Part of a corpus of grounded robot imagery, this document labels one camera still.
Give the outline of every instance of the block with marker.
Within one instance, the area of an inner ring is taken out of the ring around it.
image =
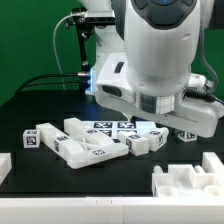
[[[149,140],[149,151],[156,152],[167,142],[169,130],[167,128],[154,128],[143,135]]]
[[[154,128],[144,134],[138,135],[133,131],[120,131],[117,139],[128,145],[129,151],[135,156],[147,154],[149,151],[156,152],[167,142],[169,130],[167,128]]]
[[[119,131],[117,133],[117,139],[126,144],[129,148],[129,152],[135,156],[147,154],[149,152],[149,141],[145,137],[141,137],[134,131]]]

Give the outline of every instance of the cable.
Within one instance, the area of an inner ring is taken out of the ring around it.
[[[85,84],[87,82],[82,82],[82,81],[77,81],[77,82],[72,82],[72,81],[69,81],[69,82],[49,82],[49,83],[37,83],[37,84],[30,84],[30,85],[26,85],[26,86],[23,86],[19,92],[21,92],[21,90],[25,89],[25,88],[29,88],[29,87],[34,87],[34,86],[47,86],[47,85],[61,85],[61,84]]]
[[[62,67],[61,67],[61,62],[60,62],[60,59],[59,59],[59,56],[58,56],[58,52],[57,52],[57,47],[56,47],[56,38],[57,38],[57,31],[58,31],[58,28],[60,27],[60,25],[67,19],[70,19],[74,16],[78,16],[78,15],[83,15],[83,13],[75,13],[75,14],[71,14],[71,15],[68,15],[68,16],[65,16],[63,19],[61,19],[58,24],[56,25],[55,29],[54,29],[54,34],[53,34],[53,48],[54,48],[54,55],[55,55],[55,58],[56,58],[56,62],[57,62],[57,66],[58,66],[58,69],[59,69],[59,73],[60,74],[63,74],[63,71],[62,71]]]
[[[46,79],[46,78],[68,78],[68,77],[78,77],[77,74],[45,74],[45,75],[40,75],[40,76],[36,76],[34,78],[31,78],[29,80],[27,80],[26,82],[24,82],[22,85],[20,85],[20,87],[17,89],[17,91],[15,92],[15,94],[19,93],[23,88],[26,88],[26,86],[28,86],[28,84],[40,80],[40,79]]]
[[[213,85],[208,90],[208,94],[211,95],[215,92],[217,86],[218,86],[218,76],[212,66],[207,62],[205,58],[205,33],[204,33],[204,21],[203,21],[203,13],[204,13],[204,0],[200,1],[201,3],[201,16],[200,16],[200,37],[199,37],[199,48],[200,48],[200,60],[203,66],[206,68],[206,70],[210,73],[210,75],[213,78]]]

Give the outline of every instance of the black cable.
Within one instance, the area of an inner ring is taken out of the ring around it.
[[[47,86],[47,85],[61,85],[61,84],[87,84],[87,82],[84,81],[77,81],[77,82],[49,82],[49,83],[37,83],[37,84],[30,84],[23,86],[22,88],[18,89],[15,94],[21,92],[21,90],[29,87],[34,87],[34,86]]]
[[[15,94],[19,93],[21,91],[21,89],[25,88],[25,86],[27,86],[28,84],[34,82],[34,81],[37,81],[37,80],[40,80],[40,79],[46,79],[46,78],[61,78],[61,77],[78,77],[77,74],[45,74],[45,75],[39,75],[39,76],[36,76],[36,77],[33,77],[27,81],[25,81],[22,85],[19,86],[19,88],[17,89],[17,91],[15,92]]]

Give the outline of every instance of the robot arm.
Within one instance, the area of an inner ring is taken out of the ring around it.
[[[102,14],[111,10],[109,0],[80,2],[90,12]],[[218,118],[224,115],[223,105],[185,97],[185,93],[191,76],[201,80],[191,74],[191,63],[199,40],[200,15],[205,17],[205,28],[214,2],[113,0],[121,38],[115,27],[96,29],[97,102],[126,114],[211,137]]]

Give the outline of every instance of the white cube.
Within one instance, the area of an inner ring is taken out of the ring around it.
[[[24,148],[38,148],[40,145],[40,130],[25,130],[23,133]]]
[[[167,142],[169,130],[167,128],[154,128],[143,135],[149,140],[149,150],[156,152]]]
[[[197,141],[197,135],[183,131],[178,134],[178,138],[183,142]]]
[[[126,144],[129,152],[135,156],[147,154],[149,152],[149,141],[147,138],[139,136],[133,131],[120,131],[117,133],[117,139]]]

